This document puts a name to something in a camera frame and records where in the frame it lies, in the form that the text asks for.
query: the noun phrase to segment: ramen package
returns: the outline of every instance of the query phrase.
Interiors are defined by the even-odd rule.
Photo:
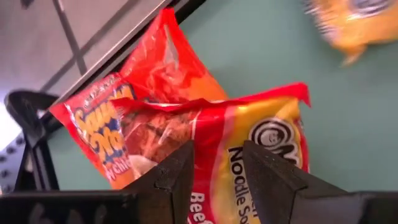
[[[183,103],[196,98],[225,100],[178,28],[172,9],[155,18],[121,73],[108,75],[50,108],[112,188],[134,179],[112,99]]]
[[[134,179],[193,139],[189,223],[260,223],[244,172],[243,142],[250,139],[308,171],[301,101],[310,103],[307,86],[297,83],[228,101],[168,105],[122,98],[112,104]]]
[[[368,44],[398,39],[398,1],[306,0],[321,35],[354,62]]]

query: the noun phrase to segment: red snack bag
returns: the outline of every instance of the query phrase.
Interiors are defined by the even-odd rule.
[[[196,98],[226,99],[185,40],[173,9],[164,9],[155,18],[121,73],[109,75],[50,108],[114,189],[125,187],[135,177],[109,100],[129,97],[182,103]]]
[[[112,100],[135,177],[184,142],[195,142],[189,223],[260,223],[244,173],[242,146],[254,141],[308,171],[299,102],[310,104],[298,83],[235,100],[193,100],[181,105]]]

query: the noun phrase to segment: snack bag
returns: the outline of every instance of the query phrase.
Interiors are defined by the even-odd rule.
[[[134,174],[109,100],[128,97],[182,103],[196,98],[227,99],[185,40],[173,9],[164,9],[155,18],[121,73],[50,108],[114,189],[130,184]]]
[[[368,44],[398,39],[398,1],[306,0],[321,35],[353,63]]]
[[[260,223],[244,172],[243,142],[250,139],[308,171],[300,101],[310,103],[302,83],[228,101],[165,105],[121,98],[112,104],[134,178],[194,140],[189,223]]]

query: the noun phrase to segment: green surface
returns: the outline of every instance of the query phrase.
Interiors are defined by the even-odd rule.
[[[182,29],[230,96],[309,85],[313,108],[302,117],[313,174],[346,190],[398,190],[398,44],[341,68],[343,56],[291,0],[207,0]],[[62,189],[108,187],[65,130],[49,144]]]

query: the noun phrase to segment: crinkled plastic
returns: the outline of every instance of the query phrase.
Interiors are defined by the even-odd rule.
[[[121,73],[108,75],[50,108],[114,189],[130,184],[135,175],[109,102],[122,97],[161,103],[227,99],[185,40],[173,9],[162,10]]]
[[[189,223],[260,223],[244,172],[243,142],[250,139],[308,171],[300,101],[310,103],[302,83],[228,101],[111,102],[123,126],[135,178],[194,140]]]
[[[396,0],[306,0],[322,36],[356,61],[369,44],[398,39]]]

